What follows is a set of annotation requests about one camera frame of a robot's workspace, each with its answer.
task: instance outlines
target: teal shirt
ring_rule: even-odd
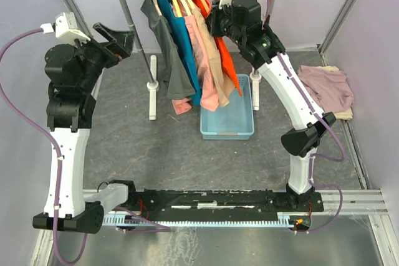
[[[194,61],[193,48],[191,46],[190,37],[187,32],[186,22],[183,17],[175,17],[171,8],[171,0],[157,0],[158,6],[172,30],[172,37],[175,41],[181,61],[190,79],[191,85],[194,87],[195,94],[191,95],[193,104],[199,106],[201,103],[201,87],[198,81],[197,71]]]

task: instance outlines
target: aluminum frame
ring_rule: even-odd
[[[319,47],[320,54],[324,55],[327,52],[355,2],[356,0],[345,0],[344,4],[337,14],[337,17],[335,18],[329,31],[327,32],[323,43],[321,43]]]

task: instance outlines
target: blue plastic bin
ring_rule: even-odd
[[[201,107],[201,133],[205,140],[248,140],[255,132],[252,93],[247,75],[237,75],[243,92],[237,89],[230,95],[230,103],[215,112]]]

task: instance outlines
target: clothes rack pole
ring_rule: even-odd
[[[151,65],[148,64],[147,58],[145,56],[145,52],[143,50],[142,43],[140,41],[140,37],[138,36],[138,32],[136,29],[136,25],[133,21],[132,13],[129,10],[129,6],[126,0],[119,0],[120,6],[122,7],[122,11],[125,15],[125,19],[127,21],[129,30],[134,33],[134,41],[137,48],[138,53],[141,55],[145,72],[148,76],[147,89],[150,92],[150,112],[149,119],[156,120],[156,92],[159,90],[160,86],[158,81],[156,81],[156,56],[151,57]]]

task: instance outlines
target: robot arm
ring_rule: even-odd
[[[294,127],[281,137],[291,157],[287,191],[292,193],[292,203],[299,204],[313,191],[309,183],[309,160],[326,132],[315,116],[322,116],[331,126],[334,114],[324,113],[314,103],[278,36],[268,21],[262,22],[257,0],[214,0],[207,23],[213,36],[227,36],[238,46],[240,54],[269,82],[286,108]]]
[[[107,188],[84,198],[84,156],[96,104],[93,90],[104,68],[130,56],[133,34],[112,31],[96,23],[94,29],[108,41],[98,43],[78,30],[72,13],[62,13],[55,25],[44,24],[45,33],[54,32],[66,44],[46,53],[46,75],[50,78],[47,126],[59,144],[63,168],[57,177],[58,157],[52,149],[50,188],[43,213],[33,218],[37,229],[52,229],[55,185],[60,180],[59,230],[94,234],[104,214],[126,202],[134,185],[112,181]]]

